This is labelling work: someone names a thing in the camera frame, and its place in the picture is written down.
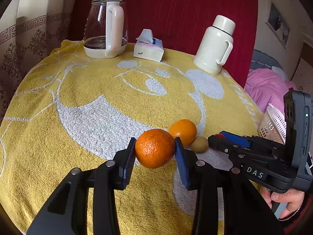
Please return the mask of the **right hand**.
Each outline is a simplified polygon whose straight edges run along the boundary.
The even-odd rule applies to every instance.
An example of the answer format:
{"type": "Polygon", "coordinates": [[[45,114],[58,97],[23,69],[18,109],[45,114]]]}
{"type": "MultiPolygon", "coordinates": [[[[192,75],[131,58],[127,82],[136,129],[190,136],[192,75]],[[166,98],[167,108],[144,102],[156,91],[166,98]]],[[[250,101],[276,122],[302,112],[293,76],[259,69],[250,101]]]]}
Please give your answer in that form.
{"type": "Polygon", "coordinates": [[[272,202],[288,203],[282,212],[280,219],[287,218],[300,209],[305,197],[304,192],[293,188],[290,188],[286,193],[279,194],[276,192],[272,193],[267,188],[261,187],[260,193],[270,209],[272,208],[272,202]]]}

